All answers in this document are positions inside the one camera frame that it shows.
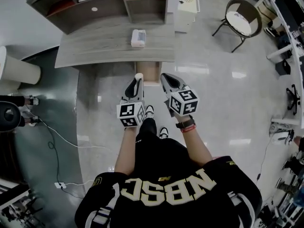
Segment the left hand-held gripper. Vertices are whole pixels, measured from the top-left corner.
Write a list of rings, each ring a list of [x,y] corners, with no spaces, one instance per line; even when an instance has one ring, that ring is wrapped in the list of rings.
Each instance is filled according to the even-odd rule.
[[[143,79],[134,77],[123,90],[116,106],[117,118],[125,128],[140,126],[145,115]]]

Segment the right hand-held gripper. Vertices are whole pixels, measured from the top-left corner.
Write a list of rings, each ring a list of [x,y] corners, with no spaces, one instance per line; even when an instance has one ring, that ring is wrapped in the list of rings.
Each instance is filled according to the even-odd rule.
[[[160,77],[163,91],[167,97],[164,102],[171,117],[187,116],[195,113],[199,105],[199,97],[180,77],[162,73]]]

